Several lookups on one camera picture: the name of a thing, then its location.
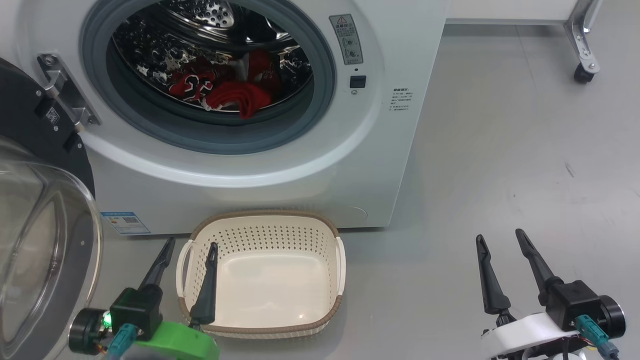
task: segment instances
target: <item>teal connector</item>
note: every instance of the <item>teal connector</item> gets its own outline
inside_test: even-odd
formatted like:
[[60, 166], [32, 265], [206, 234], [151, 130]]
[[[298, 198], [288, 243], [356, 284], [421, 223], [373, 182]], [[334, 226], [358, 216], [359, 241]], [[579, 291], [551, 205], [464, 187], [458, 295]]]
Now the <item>teal connector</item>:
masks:
[[109, 359], [120, 359], [124, 353], [133, 345], [138, 337], [138, 330], [129, 323], [120, 327], [120, 330], [109, 344], [107, 355]]
[[609, 341], [607, 335], [589, 315], [580, 315], [575, 319], [575, 328], [587, 340], [592, 342], [603, 359], [615, 360], [618, 358], [618, 348]]

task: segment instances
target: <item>blue and white sticker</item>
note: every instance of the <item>blue and white sticker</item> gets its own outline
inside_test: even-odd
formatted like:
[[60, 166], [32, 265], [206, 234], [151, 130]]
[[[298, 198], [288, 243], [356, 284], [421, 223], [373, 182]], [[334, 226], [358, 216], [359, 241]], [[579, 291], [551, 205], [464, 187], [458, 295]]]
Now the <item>blue and white sticker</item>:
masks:
[[101, 213], [120, 235], [150, 234], [145, 224], [132, 212]]

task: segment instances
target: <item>basket bottom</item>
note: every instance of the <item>basket bottom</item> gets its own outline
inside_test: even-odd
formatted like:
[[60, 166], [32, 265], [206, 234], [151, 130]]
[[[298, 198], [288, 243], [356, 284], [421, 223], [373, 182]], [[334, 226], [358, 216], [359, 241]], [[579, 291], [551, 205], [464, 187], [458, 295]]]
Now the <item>basket bottom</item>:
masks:
[[301, 325], [322, 319], [332, 306], [329, 271], [322, 256], [294, 250], [239, 252], [218, 264], [212, 325]]

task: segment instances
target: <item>gray floor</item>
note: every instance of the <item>gray floor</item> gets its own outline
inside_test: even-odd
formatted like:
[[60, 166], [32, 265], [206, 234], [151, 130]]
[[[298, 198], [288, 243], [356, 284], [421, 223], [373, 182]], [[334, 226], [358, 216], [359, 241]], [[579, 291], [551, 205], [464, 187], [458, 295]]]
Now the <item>gray floor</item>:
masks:
[[[624, 307], [629, 329], [616, 344], [621, 359], [634, 358], [638, 14], [636, 0], [602, 6], [589, 40], [603, 70], [587, 86], [573, 82], [577, 60], [561, 28], [447, 27], [392, 224], [344, 233], [347, 286], [336, 317], [312, 338], [219, 339], [223, 359], [477, 359], [481, 331], [495, 320], [483, 313], [477, 234], [512, 313], [542, 311], [517, 227], [556, 275]], [[164, 241], [106, 233], [96, 306], [136, 285]], [[177, 321], [174, 284], [170, 269], [162, 311]]]

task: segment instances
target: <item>caster wheel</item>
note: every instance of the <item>caster wheel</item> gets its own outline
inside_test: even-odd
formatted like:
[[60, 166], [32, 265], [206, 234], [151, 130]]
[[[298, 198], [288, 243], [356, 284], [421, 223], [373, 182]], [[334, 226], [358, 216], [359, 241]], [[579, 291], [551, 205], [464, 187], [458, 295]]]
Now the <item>caster wheel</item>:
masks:
[[573, 73], [573, 79], [580, 84], [586, 84], [586, 83], [590, 83], [591, 80], [593, 80], [594, 75], [595, 74], [592, 74], [584, 70], [584, 67], [582, 67], [582, 64], [580, 63], [578, 64], [577, 69], [575, 69], [575, 72]]

